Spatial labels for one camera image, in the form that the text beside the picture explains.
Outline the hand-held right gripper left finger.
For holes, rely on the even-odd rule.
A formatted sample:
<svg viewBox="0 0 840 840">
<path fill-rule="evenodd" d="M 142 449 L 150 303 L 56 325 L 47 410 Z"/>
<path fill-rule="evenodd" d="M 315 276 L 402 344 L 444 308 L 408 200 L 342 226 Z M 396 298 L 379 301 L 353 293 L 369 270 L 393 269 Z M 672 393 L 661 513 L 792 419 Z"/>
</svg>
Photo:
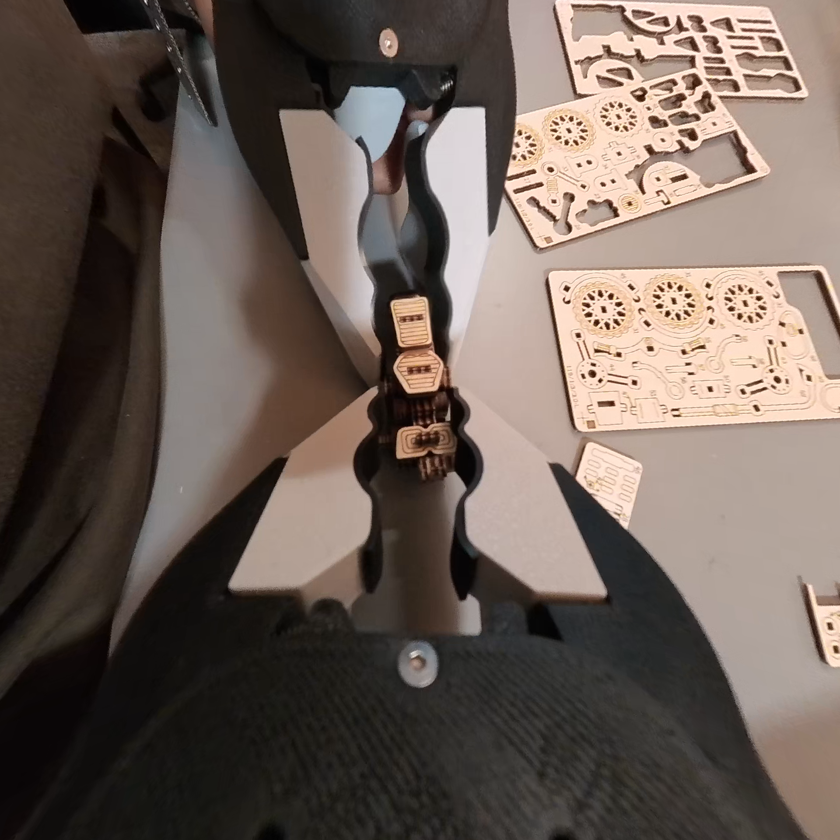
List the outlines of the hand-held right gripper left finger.
<svg viewBox="0 0 840 840">
<path fill-rule="evenodd" d="M 370 480 L 357 466 L 375 443 L 372 387 L 291 450 L 259 515 L 228 589 L 284 595 L 305 607 L 333 599 L 346 607 L 382 578 L 382 527 Z"/>
</svg>

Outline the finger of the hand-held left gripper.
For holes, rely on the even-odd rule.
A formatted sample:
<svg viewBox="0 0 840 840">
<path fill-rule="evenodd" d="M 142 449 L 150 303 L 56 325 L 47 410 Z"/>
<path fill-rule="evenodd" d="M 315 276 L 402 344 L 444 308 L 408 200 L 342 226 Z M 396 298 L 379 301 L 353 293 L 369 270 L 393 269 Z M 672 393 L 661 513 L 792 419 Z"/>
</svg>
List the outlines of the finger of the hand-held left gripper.
<svg viewBox="0 0 840 840">
<path fill-rule="evenodd" d="M 406 147 L 406 266 L 432 308 L 434 342 L 456 358 L 490 240 L 486 111 L 455 107 L 415 121 Z"/>
<path fill-rule="evenodd" d="M 282 109 L 279 121 L 306 240 L 302 267 L 354 369 L 376 384 L 382 347 L 373 325 L 375 284 L 361 249 L 370 156 L 325 111 Z"/>
</svg>

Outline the large wooden parts sheet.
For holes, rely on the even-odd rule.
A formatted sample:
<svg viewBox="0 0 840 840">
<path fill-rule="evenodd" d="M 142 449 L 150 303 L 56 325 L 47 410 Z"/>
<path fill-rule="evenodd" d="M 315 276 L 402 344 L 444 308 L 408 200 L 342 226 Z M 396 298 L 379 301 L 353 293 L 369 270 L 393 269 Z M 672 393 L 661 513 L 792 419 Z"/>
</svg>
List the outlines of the large wooden parts sheet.
<svg viewBox="0 0 840 840">
<path fill-rule="evenodd" d="M 555 269 L 547 276 L 573 427 L 658 431 L 839 418 L 783 275 L 813 275 L 838 322 L 823 266 Z"/>
</svg>

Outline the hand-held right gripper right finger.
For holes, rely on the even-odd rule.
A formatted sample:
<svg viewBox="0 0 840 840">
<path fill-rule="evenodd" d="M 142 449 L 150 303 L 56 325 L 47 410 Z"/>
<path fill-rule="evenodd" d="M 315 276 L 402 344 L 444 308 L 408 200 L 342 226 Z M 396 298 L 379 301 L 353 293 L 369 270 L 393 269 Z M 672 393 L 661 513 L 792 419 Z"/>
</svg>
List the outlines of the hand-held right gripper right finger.
<svg viewBox="0 0 840 840">
<path fill-rule="evenodd" d="M 547 456 L 475 395 L 451 393 L 457 438 L 449 568 L 460 601 L 597 604 L 606 586 Z"/>
</svg>

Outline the small wooden parts card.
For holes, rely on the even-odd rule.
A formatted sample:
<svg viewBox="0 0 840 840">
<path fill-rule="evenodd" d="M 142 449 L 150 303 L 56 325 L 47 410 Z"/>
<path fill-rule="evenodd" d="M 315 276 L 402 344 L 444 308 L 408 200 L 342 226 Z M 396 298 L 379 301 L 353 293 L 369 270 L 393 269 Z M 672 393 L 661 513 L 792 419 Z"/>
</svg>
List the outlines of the small wooden parts card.
<svg viewBox="0 0 840 840">
<path fill-rule="evenodd" d="M 586 438 L 574 477 L 625 529 L 629 530 L 644 473 L 642 463 Z"/>
</svg>

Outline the wooden gear parts sheet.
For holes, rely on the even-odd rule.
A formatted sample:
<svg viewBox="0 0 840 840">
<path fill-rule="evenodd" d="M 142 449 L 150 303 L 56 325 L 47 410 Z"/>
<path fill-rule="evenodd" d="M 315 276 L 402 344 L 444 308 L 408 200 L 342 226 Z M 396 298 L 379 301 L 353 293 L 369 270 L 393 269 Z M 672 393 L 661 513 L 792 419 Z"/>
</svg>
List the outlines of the wooden gear parts sheet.
<svg viewBox="0 0 840 840">
<path fill-rule="evenodd" d="M 532 247 L 548 251 L 770 172 L 686 70 L 518 115 L 505 191 Z"/>
</svg>

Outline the small wooden puzzle model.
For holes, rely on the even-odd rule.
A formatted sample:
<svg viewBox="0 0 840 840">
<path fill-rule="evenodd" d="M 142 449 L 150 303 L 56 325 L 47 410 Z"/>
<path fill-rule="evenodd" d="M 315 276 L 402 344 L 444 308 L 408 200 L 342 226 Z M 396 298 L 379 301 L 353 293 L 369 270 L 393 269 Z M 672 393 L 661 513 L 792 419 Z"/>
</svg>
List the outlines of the small wooden puzzle model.
<svg viewBox="0 0 840 840">
<path fill-rule="evenodd" d="M 414 293 L 394 297 L 389 311 L 393 342 L 381 373 L 379 446 L 399 467 L 415 468 L 421 481 L 441 480 L 455 468 L 458 440 L 450 371 L 435 347 L 432 309 Z"/>
</svg>

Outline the cut-out wooden parts sheet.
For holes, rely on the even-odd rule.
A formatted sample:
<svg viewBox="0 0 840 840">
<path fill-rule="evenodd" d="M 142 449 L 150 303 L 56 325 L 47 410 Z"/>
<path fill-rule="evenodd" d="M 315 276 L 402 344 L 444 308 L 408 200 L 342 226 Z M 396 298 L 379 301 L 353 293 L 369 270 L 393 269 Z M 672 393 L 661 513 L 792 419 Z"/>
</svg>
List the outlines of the cut-out wooden parts sheet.
<svg viewBox="0 0 840 840">
<path fill-rule="evenodd" d="M 722 98 L 801 101 L 809 93 L 767 7 L 558 1 L 553 13 L 580 97 L 681 70 Z"/>
</svg>

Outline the person's left hand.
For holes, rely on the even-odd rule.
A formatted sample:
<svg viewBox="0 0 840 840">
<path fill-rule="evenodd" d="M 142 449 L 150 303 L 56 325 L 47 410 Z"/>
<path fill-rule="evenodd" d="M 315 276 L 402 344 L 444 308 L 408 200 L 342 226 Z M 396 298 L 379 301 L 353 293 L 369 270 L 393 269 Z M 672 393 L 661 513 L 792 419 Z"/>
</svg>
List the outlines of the person's left hand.
<svg viewBox="0 0 840 840">
<path fill-rule="evenodd" d="M 379 192 L 394 195 L 402 187 L 406 171 L 406 151 L 408 145 L 421 137 L 427 130 L 427 121 L 407 119 L 400 122 L 394 137 L 384 155 L 384 181 Z"/>
</svg>

